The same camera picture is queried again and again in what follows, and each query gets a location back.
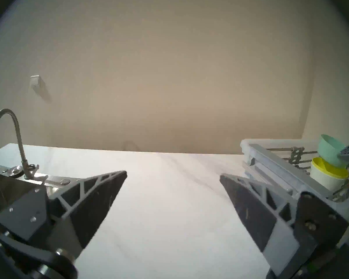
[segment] stainless steel sink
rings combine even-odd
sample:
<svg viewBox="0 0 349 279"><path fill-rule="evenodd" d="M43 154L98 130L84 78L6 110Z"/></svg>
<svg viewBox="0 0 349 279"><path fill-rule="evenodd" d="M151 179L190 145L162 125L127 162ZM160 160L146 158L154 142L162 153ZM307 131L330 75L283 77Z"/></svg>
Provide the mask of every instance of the stainless steel sink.
<svg viewBox="0 0 349 279"><path fill-rule="evenodd" d="M0 166L0 212L3 209L10 206L22 195L28 193L34 187L42 183L40 181L24 180L23 176L21 176L20 178L14 179L12 177L9 177L8 173L6 172L7 170L8 170L7 167ZM50 176L50 177L53 179L58 178L59 182L65 178L65 177L55 177L55 176ZM50 184L46 184L46 190L47 190L48 196L53 194L55 191L57 191L59 187L62 187L59 185L60 184L59 182L58 183L53 182L54 184L52 184L52 182ZM5 263L3 263L2 259L0 258L0 272L3 272L3 270L6 270ZM13 277L13 275L10 273L10 270L7 270L6 272L8 272L8 274L6 274L3 278Z"/></svg>

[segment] bolt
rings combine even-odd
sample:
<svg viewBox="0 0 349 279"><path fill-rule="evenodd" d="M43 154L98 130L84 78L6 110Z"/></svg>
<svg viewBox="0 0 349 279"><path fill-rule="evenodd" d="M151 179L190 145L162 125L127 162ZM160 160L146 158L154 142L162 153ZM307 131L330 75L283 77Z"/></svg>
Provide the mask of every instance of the bolt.
<svg viewBox="0 0 349 279"><path fill-rule="evenodd" d="M63 179L62 181L61 181L61 185L67 185L68 183L70 183L71 181L70 181L70 179Z"/></svg>
<svg viewBox="0 0 349 279"><path fill-rule="evenodd" d="M315 230L317 230L317 225L314 224L314 223L311 222L311 221L307 221L307 222L305 223L305 226L306 226L310 231L315 231Z"/></svg>

